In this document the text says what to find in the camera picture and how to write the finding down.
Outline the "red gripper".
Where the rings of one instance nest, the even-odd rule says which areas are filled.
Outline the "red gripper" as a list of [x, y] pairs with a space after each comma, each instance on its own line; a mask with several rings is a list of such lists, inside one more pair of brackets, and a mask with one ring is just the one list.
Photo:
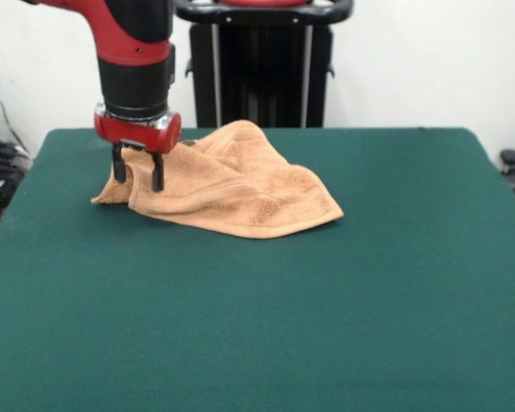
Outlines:
[[162, 117], [149, 121], [131, 121], [114, 117], [106, 110], [105, 104], [99, 102], [94, 110], [94, 127], [99, 137], [113, 144], [112, 170], [116, 181], [126, 181], [121, 145], [131, 146], [151, 153], [153, 192], [164, 189], [162, 154], [168, 154], [180, 139], [181, 117], [178, 113], [166, 112]]

